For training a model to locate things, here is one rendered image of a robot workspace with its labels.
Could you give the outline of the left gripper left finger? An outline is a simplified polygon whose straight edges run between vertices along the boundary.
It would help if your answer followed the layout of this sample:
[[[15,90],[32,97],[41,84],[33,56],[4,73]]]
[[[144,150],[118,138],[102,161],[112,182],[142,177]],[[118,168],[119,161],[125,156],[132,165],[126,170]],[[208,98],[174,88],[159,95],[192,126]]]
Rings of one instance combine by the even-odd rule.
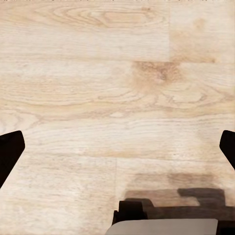
[[[21,130],[0,136],[0,188],[25,149]]]

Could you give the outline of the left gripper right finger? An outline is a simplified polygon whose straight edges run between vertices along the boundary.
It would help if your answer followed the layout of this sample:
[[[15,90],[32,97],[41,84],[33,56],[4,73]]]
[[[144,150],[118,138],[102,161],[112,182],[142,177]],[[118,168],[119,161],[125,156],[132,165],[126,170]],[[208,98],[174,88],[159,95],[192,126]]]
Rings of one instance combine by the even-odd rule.
[[[235,132],[223,130],[219,148],[235,169]]]

